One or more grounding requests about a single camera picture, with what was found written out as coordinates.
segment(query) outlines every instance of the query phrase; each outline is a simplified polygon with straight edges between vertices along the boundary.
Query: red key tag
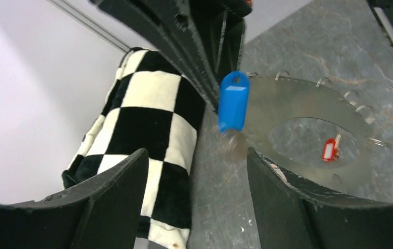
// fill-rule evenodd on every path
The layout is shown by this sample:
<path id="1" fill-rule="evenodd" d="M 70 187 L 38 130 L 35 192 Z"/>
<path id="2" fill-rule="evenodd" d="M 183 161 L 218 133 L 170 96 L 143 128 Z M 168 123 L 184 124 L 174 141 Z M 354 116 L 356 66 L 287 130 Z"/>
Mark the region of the red key tag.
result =
<path id="1" fill-rule="evenodd" d="M 340 134 L 335 139 L 328 139 L 324 144 L 321 159 L 325 162 L 335 161 L 338 158 L 338 143 L 340 142 Z"/>

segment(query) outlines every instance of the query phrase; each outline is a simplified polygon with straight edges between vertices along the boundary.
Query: marble table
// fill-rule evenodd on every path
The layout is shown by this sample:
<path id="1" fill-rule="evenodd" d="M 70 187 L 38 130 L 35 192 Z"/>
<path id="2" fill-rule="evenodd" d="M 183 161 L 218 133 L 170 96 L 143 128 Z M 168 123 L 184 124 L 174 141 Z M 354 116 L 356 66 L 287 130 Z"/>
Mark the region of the marble table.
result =
<path id="1" fill-rule="evenodd" d="M 247 43 L 241 69 L 263 75 L 288 71 L 311 81 L 327 77 L 342 94 L 356 90 L 358 99 L 373 107 L 375 138 L 388 146 L 373 151 L 371 182 L 345 192 L 393 202 L 393 49 L 365 1 L 313 1 Z M 207 112 L 191 174 L 188 248 L 261 248 L 245 159 L 225 152 L 225 137 L 215 125 L 215 115 Z M 276 149 L 316 167 L 319 151 L 311 136 L 320 140 L 335 132 L 311 119 L 291 120 L 277 129 L 271 136 Z M 347 160 L 356 154 L 349 147 Z"/>

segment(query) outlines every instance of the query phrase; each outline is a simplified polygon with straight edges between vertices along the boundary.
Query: key tag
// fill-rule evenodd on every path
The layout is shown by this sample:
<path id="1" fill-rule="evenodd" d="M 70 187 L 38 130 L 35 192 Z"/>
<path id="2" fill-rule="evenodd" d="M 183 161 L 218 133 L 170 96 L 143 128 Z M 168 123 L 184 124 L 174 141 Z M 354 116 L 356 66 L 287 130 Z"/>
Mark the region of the key tag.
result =
<path id="1" fill-rule="evenodd" d="M 325 162 L 335 161 L 339 157 L 338 145 L 342 136 L 340 134 L 334 139 L 328 139 L 324 144 L 321 159 Z"/>
<path id="2" fill-rule="evenodd" d="M 226 129 L 243 129 L 249 93 L 250 80 L 246 74 L 233 71 L 224 77 L 218 109 L 218 127 L 221 132 Z"/>

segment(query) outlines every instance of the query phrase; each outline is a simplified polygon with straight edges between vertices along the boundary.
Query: black and white checkered cloth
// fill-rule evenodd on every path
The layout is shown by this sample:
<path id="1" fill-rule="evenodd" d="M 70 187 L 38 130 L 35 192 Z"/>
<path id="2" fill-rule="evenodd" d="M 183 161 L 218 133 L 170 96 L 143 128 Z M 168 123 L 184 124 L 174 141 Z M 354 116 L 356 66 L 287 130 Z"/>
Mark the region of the black and white checkered cloth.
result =
<path id="1" fill-rule="evenodd" d="M 105 106 L 63 172 L 71 187 L 139 148 L 149 173 L 137 237 L 185 248 L 191 228 L 189 173 L 205 103 L 157 51 L 132 48 L 123 58 Z"/>

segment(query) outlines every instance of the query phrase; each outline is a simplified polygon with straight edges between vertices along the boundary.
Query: metal disc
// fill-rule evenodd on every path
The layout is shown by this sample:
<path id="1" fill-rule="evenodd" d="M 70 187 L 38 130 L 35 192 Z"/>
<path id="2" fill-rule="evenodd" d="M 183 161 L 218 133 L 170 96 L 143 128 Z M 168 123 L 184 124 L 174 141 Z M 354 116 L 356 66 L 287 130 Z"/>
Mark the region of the metal disc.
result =
<path id="1" fill-rule="evenodd" d="M 315 118 L 330 122 L 359 142 L 359 155 L 347 165 L 333 169 L 313 168 L 296 162 L 274 150 L 269 139 L 272 129 L 295 118 Z M 280 76 L 250 77 L 250 96 L 243 133 L 253 147 L 304 178 L 339 190 L 366 184 L 372 170 L 373 129 L 341 94 L 320 82 Z"/>

